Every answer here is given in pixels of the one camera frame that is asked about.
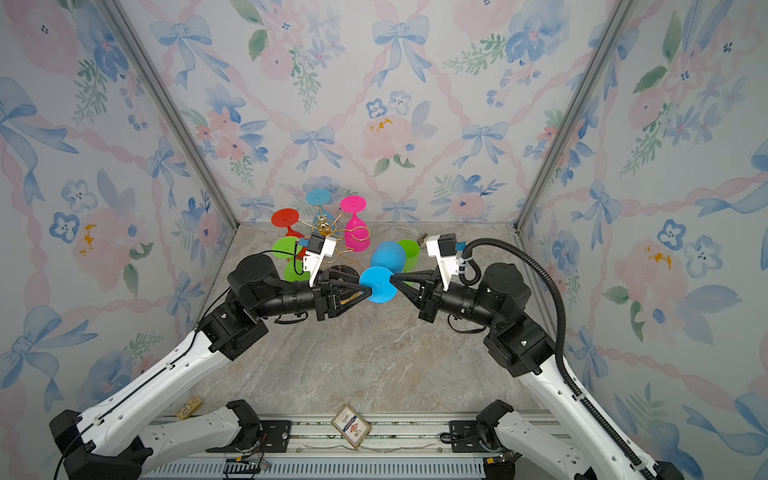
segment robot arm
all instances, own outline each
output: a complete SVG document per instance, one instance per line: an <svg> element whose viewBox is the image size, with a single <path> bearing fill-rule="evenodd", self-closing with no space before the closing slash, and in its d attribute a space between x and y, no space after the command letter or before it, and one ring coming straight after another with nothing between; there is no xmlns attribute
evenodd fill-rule
<svg viewBox="0 0 768 480"><path fill-rule="evenodd" d="M354 269L319 270L328 243L313 236L317 259L310 282L281 280L272 259L250 255L227 277L231 292L162 360L113 396L83 412L65 410L51 420L54 440L70 480L132 480L159 465L213 447L242 451L263 437L259 417L243 400L209 415L149 425L171 402L206 376L233 362L267 334L264 319L303 315L318 320L346 312L371 295Z"/></svg>
<svg viewBox="0 0 768 480"><path fill-rule="evenodd" d="M439 311L488 327L483 340L488 352L549 408L570 432L578 449L536 429L499 400L486 409L488 412L478 415L478 432L486 445L492 449L503 445L528 456L562 480L683 479L672 464L655 462L634 445L579 383L562 356L564 338L558 352L557 343L525 313L531 290L517 267L493 263L481 275L477 264L470 261L473 247L500 247L534 267L546 282L548 275L535 260L500 240L480 239L464 245L449 234L428 237L426 243L438 267L431 272L392 275L390 282L419 308L420 319L433 323ZM471 281L463 276L465 263L478 275ZM462 283L450 282L454 273L459 274ZM470 287L477 282L476 289ZM553 297L555 294L559 299L556 288ZM557 302L555 306L562 310ZM564 310L558 311L558 318L560 315L564 322Z"/></svg>

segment black cable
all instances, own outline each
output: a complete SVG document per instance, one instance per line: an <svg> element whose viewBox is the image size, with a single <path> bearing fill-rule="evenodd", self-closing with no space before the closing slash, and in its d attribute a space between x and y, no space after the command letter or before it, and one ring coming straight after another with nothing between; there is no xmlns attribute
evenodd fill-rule
<svg viewBox="0 0 768 480"><path fill-rule="evenodd" d="M453 324L451 323L451 317L452 317L452 316L453 316L453 315L448 315L448 317L447 317L447 320L448 320L448 326L450 326L450 327L451 327L451 330L453 330L453 331L454 331L454 332L456 332L456 333L462 333L462 334L465 334L465 335L473 335L473 334L475 334L475 333L483 333L483 332L485 331L485 327L484 327L484 326L483 326L481 329L471 329L471 330L457 330L457 329L456 329L456 327L454 327L454 326L453 326Z"/></svg>
<svg viewBox="0 0 768 480"><path fill-rule="evenodd" d="M210 312L210 309L212 309L212 308L214 307L214 305L216 305L216 302L218 302L219 300L221 300L221 297L222 297L222 296L224 296L224 295L227 295L227 293L229 293L229 291L230 291L230 290L232 290L232 287L231 287L231 286L228 286L228 287L227 287L227 289L226 289L226 290L224 290L224 292L223 292L223 293L221 293L221 295L219 295L218 297L216 297L216 299L215 299L213 302L211 302L211 303L210 303L210 305L208 306L208 308L205 310L205 313L203 313L203 315L202 315L200 318L205 318L205 316L206 316L206 315L207 315L207 314Z"/></svg>
<svg viewBox="0 0 768 480"><path fill-rule="evenodd" d="M264 250L263 252L255 253L254 255L261 255L262 253L285 253L286 255L293 255L291 252L283 252L282 250Z"/></svg>
<svg viewBox="0 0 768 480"><path fill-rule="evenodd" d="M630 462L632 462L632 465L642 465L643 462L640 460L640 457L637 456L634 450L632 450L632 448L624 441L624 439L621 438L621 435L619 435L619 433L616 432L611 424L608 423L608 420L606 420L605 417L600 414L600 412L595 408L594 405L592 405L592 402L590 402L588 398L582 396L581 389L578 388L578 385L576 385L576 382L574 382L574 380L571 378L571 375L568 373L568 370L565 368L565 362L563 360L563 352L565 350L565 329L567 326L565 321L565 305L563 304L563 298L560 295L560 290L558 290L557 285L554 283L552 277L549 276L547 270L545 270L539 262L537 262L533 257L528 255L523 250L520 250L511 243L507 243L495 238L478 238L477 240L469 242L465 247L464 252L462 253L462 258L471 258L472 250L475 247L479 247L481 245L489 245L491 247L497 247L508 251L509 253L515 255L517 258L525 262L529 267L533 269L533 271L536 272L537 275L541 277L542 280L544 280L544 284L547 286L549 293L552 295L552 300L554 301L554 310L557 313L558 328L554 340L554 362L558 367L558 371L560 372L560 376L562 377L563 382L565 382L568 388L571 389L575 398L581 397L581 404L584 405L587 411L600 424L600 427L602 427L608 436L611 437L611 440L613 440L614 443L618 445L619 449L621 449L624 455L630 460ZM480 278L480 276L477 274L479 269L475 269L474 266L472 268L475 270L475 277L472 280L467 280L463 271L459 272L458 274L458 278L464 285L474 285ZM643 467L640 470L640 474L643 475L643 477L645 477L647 480L652 480L654 478L646 467Z"/></svg>
<svg viewBox="0 0 768 480"><path fill-rule="evenodd" d="M475 285L477 282L480 281L480 279L482 277L482 270L480 270L480 266L478 265L478 263L475 262L472 259L467 260L467 263L469 263L469 266L471 266L472 269L475 271L475 276L472 277L472 280L467 280L466 278L463 279L462 283L464 283L466 286L472 286L472 285Z"/></svg>
<svg viewBox="0 0 768 480"><path fill-rule="evenodd" d="M303 322L304 320L308 319L309 317L310 317L310 315L308 314L308 312L304 312L304 317L302 317L302 318L300 318L300 319L295 319L295 320L281 320L281 319L280 319L280 317L278 316L278 317L277 317L277 318L274 320L274 322L275 322L277 325L293 325L294 323L301 323L301 322Z"/></svg>
<svg viewBox="0 0 768 480"><path fill-rule="evenodd" d="M454 445L460 442L471 442L472 440L479 440L480 435L472 435L469 437L461 437L457 433L443 432L440 434L440 442L448 445Z"/></svg>
<svg viewBox="0 0 768 480"><path fill-rule="evenodd" d="M218 297L217 297L217 298L216 298L216 299L215 299L215 300L214 300L214 301L213 301L213 302L212 302L212 303L211 303L211 304L208 306L208 308L207 308L207 310L205 311L205 313L203 314L203 316L206 316L206 315L208 314L208 312L210 312L210 309L211 309L211 308L213 308L213 306L216 304L216 302L218 302L219 300L221 300L221 297L222 297L222 296L224 296L224 295L226 295L226 294L227 294L227 293L228 293L230 290L232 290L232 287L229 287L229 288L227 288L226 290L224 290L224 292L223 292L221 295L219 295L219 296L218 296ZM190 345L189 345L189 347L187 347L187 349L186 349L186 350L184 350L184 352L183 352L181 355L179 355L178 357L176 357L176 359L175 359L175 360L173 360L172 362L170 362L170 364L171 364L171 365L175 365L175 364L176 364L176 362L178 362L178 361L179 361L179 360L180 360L182 357L184 357L185 355L187 355L187 354L189 353L189 351L190 351L190 350L192 350L192 346L194 345L194 341L195 341L195 339L196 339L196 338L197 338L197 331L195 330L195 333L192 335L192 341L190 342ZM128 394L127 394L127 395L126 395L126 396L125 396L123 399L121 399L119 402L115 403L115 404L112 406L112 408L110 408L110 409L109 409L109 410L107 410L105 413L103 413L103 414L102 414L100 417L98 417L98 419L99 419L99 420L103 420L103 419L104 419L104 417L106 417L107 415L109 415L110 413L112 413L112 412L113 412L113 411L114 411L114 410L115 410L117 407L119 407L120 405L122 405L122 404L123 404L123 402L125 402L125 401L126 401L126 400L128 400L130 397L132 397L132 395L133 395L133 394L135 394L136 392L138 392L139 390L141 390L141 389L142 389L142 388L143 388L145 385L147 385L149 382L151 382L152 380L154 380L154 379L155 379L155 378L156 378L158 375L160 375L160 374L161 374L162 372L164 372L166 369L167 369L166 367L163 367L162 369L158 370L158 371L157 371L157 372L156 372L154 375L152 375L150 378L148 378L147 380L145 380L145 381L144 381L144 382L143 382L141 385L139 385L138 387L136 387L136 388L135 388L135 389L134 389L132 392L128 393ZM64 460L65 460L65 459L67 458L67 456L68 456L68 455L71 453L71 452L69 452L69 449L70 449L70 448L71 448L71 447L74 445L74 443L77 441L77 439L79 439L80 437L82 437L82 436L83 436L83 434L85 434L85 433L86 433L86 432L87 432L87 431L88 431L88 430L89 430L89 429L90 429L92 426L94 426L94 424L93 424L93 423L91 423L89 426L85 427L85 429L83 429L83 431L82 431L82 432L80 432L80 433L79 433L79 434L78 434L76 437L74 437L74 438L72 439L72 441L71 441L71 442L69 442L69 445L67 445L67 448L66 448L66 449L64 449L64 451L61 453L61 458L58 460L58 464L56 465L56 470L55 470L55 472L54 472L54 474L53 474L53 480L56 480L56 478L58 477L58 472L59 472L59 470L61 469L61 466L64 464Z"/></svg>
<svg viewBox="0 0 768 480"><path fill-rule="evenodd" d="M303 271L301 271L301 272L300 272L300 271L298 271L298 269L296 268L296 258L299 256L299 250L298 250L298 249L299 249L299 242L296 242L296 245L294 245L294 246L293 246L293 272L294 272L296 275L299 275L299 276L300 276L300 275L302 275L304 272L303 272Z"/></svg>
<svg viewBox="0 0 768 480"><path fill-rule="evenodd" d="M72 446L74 445L74 443L75 443L75 442L76 442L76 441L77 441L77 440L78 440L80 437L82 437L82 436L83 436L83 434L84 434L84 433L86 433L86 432L88 431L88 429L89 429L90 427L92 427L93 425L94 425L94 424L93 424L93 423L91 423L89 426L85 427L85 429L84 429L82 432L78 433L78 435L77 435L76 437L74 437L74 438L72 439L72 441L71 441L71 442L69 442L69 445L67 445L67 447L64 449L64 451L63 451L63 452L61 452L61 458L58 460L58 464L56 464L56 470L53 472L53 480L56 480L56 478L58 477L58 471L61 469L61 466L64 464L64 460L65 460L65 459L67 458L67 456L70 454L70 452L69 452L69 449L71 449L71 448L72 448Z"/></svg>

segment marble floor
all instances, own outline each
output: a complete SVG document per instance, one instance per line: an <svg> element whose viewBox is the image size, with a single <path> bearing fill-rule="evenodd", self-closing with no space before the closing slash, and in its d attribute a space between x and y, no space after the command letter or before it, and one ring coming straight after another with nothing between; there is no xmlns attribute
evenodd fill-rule
<svg viewBox="0 0 768 480"><path fill-rule="evenodd" d="M456 233L459 240L494 237L513 242L506 224L380 223L370 225L372 246L353 267L369 266L384 240L417 239L422 233ZM211 299L227 287L227 274L247 255L268 250L284 230L270 223L243 224L214 284ZM481 267L515 259L503 250L475 251ZM285 260L276 260L282 271ZM415 270L431 270L434 260L422 248ZM531 298L526 311L541 321ZM474 324L455 321L459 329ZM459 335L445 314L434 324L398 294L384 304L363 301L341 317L317 322L311 313L296 325L268 322L270 332L237 361L197 384L168 412L198 394L208 412L245 399L259 414L335 412L349 403L359 412L479 412L502 399L518 410L540 409L533 395L498 366L483 346L485 334Z"/></svg>

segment wall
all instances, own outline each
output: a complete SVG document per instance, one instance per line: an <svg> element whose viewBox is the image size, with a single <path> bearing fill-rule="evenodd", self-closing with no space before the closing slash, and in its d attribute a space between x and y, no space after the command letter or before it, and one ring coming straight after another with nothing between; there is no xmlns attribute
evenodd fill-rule
<svg viewBox="0 0 768 480"><path fill-rule="evenodd" d="M232 234L95 7L74 5L0 9L2 478L50 478L48 422L177 345Z"/></svg>
<svg viewBox="0 0 768 480"><path fill-rule="evenodd" d="M754 0L638 2L528 238L574 370L687 478L768 478L766 21Z"/></svg>
<svg viewBox="0 0 768 480"><path fill-rule="evenodd" d="M123 2L241 220L511 221L613 0ZM580 154L593 154L588 148Z"/></svg>

